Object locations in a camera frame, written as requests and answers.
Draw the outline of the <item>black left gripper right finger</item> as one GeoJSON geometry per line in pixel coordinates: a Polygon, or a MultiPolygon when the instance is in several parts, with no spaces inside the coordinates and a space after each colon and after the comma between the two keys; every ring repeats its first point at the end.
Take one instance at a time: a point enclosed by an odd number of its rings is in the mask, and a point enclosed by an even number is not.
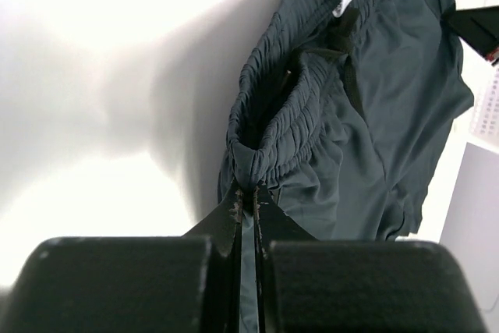
{"type": "Polygon", "coordinates": [[[320,241],[253,194],[262,332],[484,332],[462,269],[432,242],[320,241]]]}

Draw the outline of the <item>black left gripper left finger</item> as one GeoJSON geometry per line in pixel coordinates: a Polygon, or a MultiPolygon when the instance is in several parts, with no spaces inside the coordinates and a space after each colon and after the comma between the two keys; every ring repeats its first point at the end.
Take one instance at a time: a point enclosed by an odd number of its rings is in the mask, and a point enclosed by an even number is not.
{"type": "Polygon", "coordinates": [[[183,236],[58,237],[28,257],[4,332],[236,332],[242,191],[183,236]]]}

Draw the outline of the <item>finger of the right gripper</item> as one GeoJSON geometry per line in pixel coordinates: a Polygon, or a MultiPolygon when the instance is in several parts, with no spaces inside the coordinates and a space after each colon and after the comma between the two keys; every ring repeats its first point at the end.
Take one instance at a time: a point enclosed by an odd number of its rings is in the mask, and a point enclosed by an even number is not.
{"type": "Polygon", "coordinates": [[[498,64],[498,6],[448,9],[444,23],[492,66],[498,64]]]}

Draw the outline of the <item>dark teal shorts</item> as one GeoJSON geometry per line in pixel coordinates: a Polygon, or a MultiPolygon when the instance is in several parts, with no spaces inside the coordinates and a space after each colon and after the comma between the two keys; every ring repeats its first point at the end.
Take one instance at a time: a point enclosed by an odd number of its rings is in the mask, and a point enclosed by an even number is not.
{"type": "Polygon", "coordinates": [[[258,325],[253,194],[320,241],[418,231],[454,120],[473,102],[455,0],[281,0],[239,77],[218,196],[238,186],[239,331],[258,325]]]}

